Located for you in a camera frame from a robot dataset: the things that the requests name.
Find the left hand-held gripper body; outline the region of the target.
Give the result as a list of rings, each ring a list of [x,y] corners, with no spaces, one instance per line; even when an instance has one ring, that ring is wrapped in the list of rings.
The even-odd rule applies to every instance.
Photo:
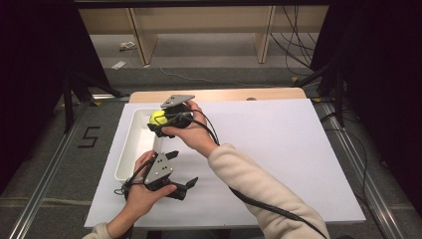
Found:
[[[171,183],[169,176],[173,172],[173,167],[170,160],[166,158],[165,153],[157,153],[154,156],[152,166],[144,175],[143,184],[148,190],[156,191]]]

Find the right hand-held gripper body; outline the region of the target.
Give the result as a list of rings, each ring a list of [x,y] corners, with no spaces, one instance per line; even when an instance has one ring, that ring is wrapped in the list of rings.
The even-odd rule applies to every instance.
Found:
[[[193,95],[172,95],[161,104],[163,109],[163,124],[186,128],[193,120],[192,113],[187,107],[187,102],[193,100]]]

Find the yellow tennis ball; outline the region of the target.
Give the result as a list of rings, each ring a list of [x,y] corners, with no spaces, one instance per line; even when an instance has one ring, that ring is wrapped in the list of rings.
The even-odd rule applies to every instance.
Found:
[[[159,110],[154,112],[150,118],[149,118],[149,122],[153,125],[164,125],[168,123],[168,119],[165,116],[165,111],[164,110]]]

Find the white plastic tray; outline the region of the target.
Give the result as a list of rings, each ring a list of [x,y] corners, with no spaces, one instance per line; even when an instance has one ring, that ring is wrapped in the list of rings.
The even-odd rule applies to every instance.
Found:
[[[135,162],[147,151],[161,150],[162,140],[148,127],[155,109],[136,109],[129,115],[125,140],[119,154],[114,177],[124,183],[132,177]]]

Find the person's right hand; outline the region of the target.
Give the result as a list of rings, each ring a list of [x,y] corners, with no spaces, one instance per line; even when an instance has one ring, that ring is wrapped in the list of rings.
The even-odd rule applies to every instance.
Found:
[[[193,111],[194,122],[186,128],[167,126],[161,131],[168,135],[180,137],[187,146],[195,149],[201,155],[208,158],[218,145],[207,131],[206,117],[202,114],[202,110],[199,106],[193,101],[188,101],[186,104],[187,107]]]

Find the person's left hand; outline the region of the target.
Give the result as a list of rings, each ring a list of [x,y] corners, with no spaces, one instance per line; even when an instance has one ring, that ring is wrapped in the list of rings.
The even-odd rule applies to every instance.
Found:
[[[154,151],[150,150],[144,153],[136,162],[134,167],[134,174],[136,177],[144,175],[145,169],[141,168],[146,162],[152,159]],[[173,184],[166,185],[156,191],[148,190],[143,184],[133,185],[128,193],[128,198],[124,206],[124,211],[129,214],[140,217],[150,211],[155,202],[160,198],[167,196],[176,190],[176,186]]]

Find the black tape floor mark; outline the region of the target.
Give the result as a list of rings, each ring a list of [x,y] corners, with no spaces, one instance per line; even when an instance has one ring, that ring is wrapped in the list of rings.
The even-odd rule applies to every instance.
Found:
[[[78,145],[78,148],[94,147],[99,139],[97,136],[97,131],[99,129],[99,126],[88,126],[84,132],[81,143]]]

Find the black metal stand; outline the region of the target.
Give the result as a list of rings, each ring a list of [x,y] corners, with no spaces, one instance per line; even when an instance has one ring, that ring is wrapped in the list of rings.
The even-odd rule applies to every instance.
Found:
[[[102,83],[101,81],[96,81],[87,75],[79,72],[67,73],[63,80],[63,98],[66,113],[65,132],[69,132],[75,122],[73,96],[76,96],[82,103],[89,102],[93,98],[93,94],[89,90],[89,87],[91,86],[99,88],[116,98],[127,97],[127,94],[117,91],[110,85]]]
[[[309,85],[316,79],[321,78],[317,88],[317,93],[321,97],[327,97],[334,93],[334,112],[333,115],[339,125],[344,127],[342,116],[342,102],[343,102],[343,78],[341,74],[341,66],[334,61],[328,62],[325,66],[305,77],[303,80],[298,80],[294,83],[295,88],[303,88]]]

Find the light wooden bench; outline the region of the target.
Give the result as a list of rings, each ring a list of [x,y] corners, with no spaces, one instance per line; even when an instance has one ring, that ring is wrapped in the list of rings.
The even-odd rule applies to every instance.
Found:
[[[160,34],[250,33],[257,59],[267,58],[270,35],[298,30],[318,33],[326,6],[178,7],[81,9],[91,35],[134,37],[139,60],[148,65]]]

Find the white board sheet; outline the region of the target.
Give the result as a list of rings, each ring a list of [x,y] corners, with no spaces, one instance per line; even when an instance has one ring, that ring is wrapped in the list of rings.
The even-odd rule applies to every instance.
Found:
[[[221,142],[233,144],[251,156],[327,223],[362,222],[355,199],[332,146],[308,99],[203,102]],[[113,219],[125,200],[115,194],[121,183],[114,177],[125,140],[129,115],[136,109],[159,109],[159,103],[124,106],[109,150],[105,169],[85,223],[91,228]],[[150,230],[254,227],[255,217],[213,173],[207,161],[179,138],[161,138],[162,152],[177,150],[171,180],[196,185],[184,200],[160,199],[136,223]]]

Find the dark curtain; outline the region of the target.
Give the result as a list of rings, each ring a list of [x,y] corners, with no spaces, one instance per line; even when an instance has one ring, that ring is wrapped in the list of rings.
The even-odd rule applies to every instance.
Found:
[[[88,86],[109,82],[75,0],[0,0],[0,194],[63,89]]]
[[[347,93],[381,158],[422,216],[422,0],[333,0],[313,70],[328,62],[357,19],[357,35],[342,56]]]

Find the aluminium floor rail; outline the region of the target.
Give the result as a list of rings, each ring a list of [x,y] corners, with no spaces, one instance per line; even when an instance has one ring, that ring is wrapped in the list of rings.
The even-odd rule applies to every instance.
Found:
[[[357,194],[357,198],[367,208],[384,239],[404,239],[404,234],[399,228],[396,218],[368,171],[367,154],[363,143],[356,135],[339,125],[333,115],[334,107],[332,105],[323,105],[321,109],[324,116],[320,121],[327,122],[329,125],[327,131],[335,133],[360,181],[360,192]]]
[[[100,183],[124,100],[74,102],[65,132],[57,104],[41,136],[0,194],[0,239],[81,239]],[[78,148],[88,126],[99,126],[92,148]]]

